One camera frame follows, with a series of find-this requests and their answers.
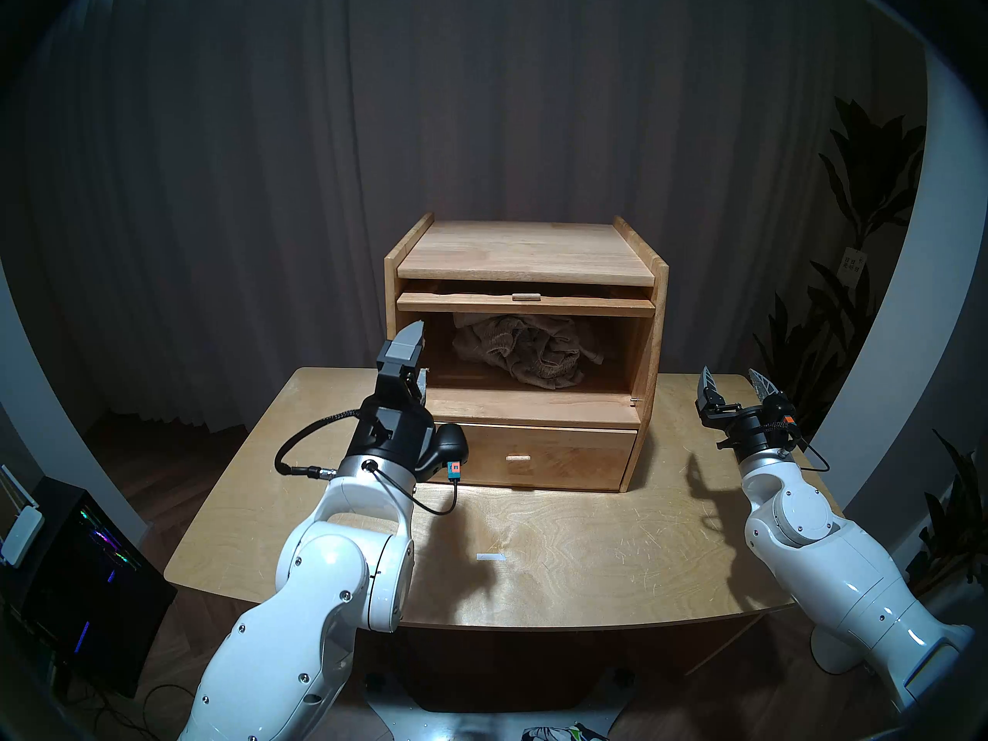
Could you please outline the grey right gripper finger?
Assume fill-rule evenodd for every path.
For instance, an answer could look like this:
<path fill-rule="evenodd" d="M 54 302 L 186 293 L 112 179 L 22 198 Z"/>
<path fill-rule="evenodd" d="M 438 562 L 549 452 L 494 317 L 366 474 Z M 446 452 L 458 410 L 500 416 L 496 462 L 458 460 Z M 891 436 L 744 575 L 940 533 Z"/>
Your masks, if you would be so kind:
<path fill-rule="evenodd" d="M 697 381 L 697 414 L 701 420 L 709 420 L 725 408 L 725 400 L 716 389 L 711 370 L 705 365 Z"/>
<path fill-rule="evenodd" d="M 758 416 L 762 424 L 795 424 L 792 401 L 767 376 L 755 369 L 749 369 L 748 375 L 761 404 Z"/>

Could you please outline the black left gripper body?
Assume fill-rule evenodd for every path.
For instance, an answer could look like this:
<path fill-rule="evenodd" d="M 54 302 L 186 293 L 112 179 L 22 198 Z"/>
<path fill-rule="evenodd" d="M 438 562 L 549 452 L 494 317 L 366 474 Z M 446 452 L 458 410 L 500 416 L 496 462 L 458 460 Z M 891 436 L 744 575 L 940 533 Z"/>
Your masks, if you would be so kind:
<path fill-rule="evenodd" d="M 424 482 L 432 477 L 424 462 L 434 430 L 418 376 L 377 376 L 374 392 L 360 406 L 345 457 L 381 458 Z"/>

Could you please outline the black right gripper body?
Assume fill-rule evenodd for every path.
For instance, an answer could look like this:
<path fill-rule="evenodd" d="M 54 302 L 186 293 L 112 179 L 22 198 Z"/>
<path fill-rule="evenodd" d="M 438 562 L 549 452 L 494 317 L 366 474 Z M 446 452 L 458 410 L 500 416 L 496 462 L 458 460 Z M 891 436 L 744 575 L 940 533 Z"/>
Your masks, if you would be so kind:
<path fill-rule="evenodd" d="M 706 428 L 724 432 L 725 439 L 717 442 L 716 447 L 730 448 L 739 463 L 764 450 L 792 452 L 802 441 L 798 425 L 762 424 L 758 413 L 759 410 L 724 410 L 700 421 Z"/>

